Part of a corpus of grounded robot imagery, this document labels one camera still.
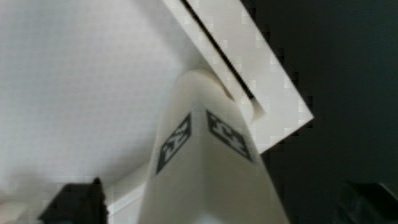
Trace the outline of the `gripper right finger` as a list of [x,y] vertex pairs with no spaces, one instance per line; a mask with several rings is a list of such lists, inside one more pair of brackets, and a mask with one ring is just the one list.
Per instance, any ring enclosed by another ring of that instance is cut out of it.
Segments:
[[398,183],[345,183],[336,224],[398,224]]

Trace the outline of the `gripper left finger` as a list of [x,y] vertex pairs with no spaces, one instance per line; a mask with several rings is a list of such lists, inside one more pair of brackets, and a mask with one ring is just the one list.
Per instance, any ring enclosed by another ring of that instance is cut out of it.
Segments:
[[68,184],[39,215],[43,224],[109,224],[102,180]]

